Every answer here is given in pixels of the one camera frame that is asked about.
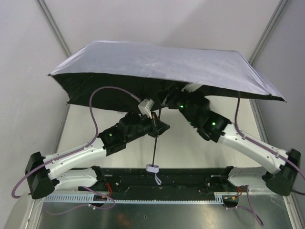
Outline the lavender folding umbrella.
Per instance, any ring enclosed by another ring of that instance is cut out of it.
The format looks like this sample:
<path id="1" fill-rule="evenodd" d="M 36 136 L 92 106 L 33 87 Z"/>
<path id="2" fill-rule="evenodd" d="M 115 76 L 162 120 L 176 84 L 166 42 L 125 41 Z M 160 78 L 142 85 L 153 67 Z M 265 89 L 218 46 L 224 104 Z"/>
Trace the lavender folding umbrella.
<path id="1" fill-rule="evenodd" d="M 93 41 L 59 64 L 52 77 L 69 102 L 104 110 L 141 113 L 164 108 L 160 94 L 174 83 L 199 83 L 208 96 L 283 101 L 270 81 L 237 51 L 188 49 L 136 42 Z"/>

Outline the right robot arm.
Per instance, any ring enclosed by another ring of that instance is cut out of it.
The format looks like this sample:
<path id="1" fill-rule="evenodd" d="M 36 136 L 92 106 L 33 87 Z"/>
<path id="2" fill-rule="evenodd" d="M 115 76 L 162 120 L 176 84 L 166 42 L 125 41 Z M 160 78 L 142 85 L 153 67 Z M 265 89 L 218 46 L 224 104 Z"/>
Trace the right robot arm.
<path id="1" fill-rule="evenodd" d="M 166 92 L 161 93 L 161 105 L 169 109 L 178 109 L 189 124 L 206 141 L 228 146 L 257 162 L 265 171 L 258 173 L 258 168 L 245 168 L 241 174 L 237 168 L 232 168 L 228 180 L 234 186 L 250 186 L 265 183 L 272 192 L 289 196 L 300 170 L 301 154 L 295 149 L 285 151 L 269 145 L 241 131 L 237 121 L 212 111 L 210 101 L 198 90 L 188 91 L 172 85 Z"/>

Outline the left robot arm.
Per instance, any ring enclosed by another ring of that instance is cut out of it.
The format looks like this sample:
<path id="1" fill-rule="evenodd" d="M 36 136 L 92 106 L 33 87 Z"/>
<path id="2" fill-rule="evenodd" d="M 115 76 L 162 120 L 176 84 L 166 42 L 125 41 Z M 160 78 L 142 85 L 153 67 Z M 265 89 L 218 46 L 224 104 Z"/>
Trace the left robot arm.
<path id="1" fill-rule="evenodd" d="M 97 166 L 79 168 L 79 165 L 124 150 L 129 142 L 145 135 L 160 136 L 169 128 L 155 115 L 150 119 L 145 115 L 127 113 L 90 142 L 47 156 L 36 152 L 30 156 L 25 169 L 30 195 L 40 199 L 57 189 L 93 187 L 102 181 L 102 170 Z"/>

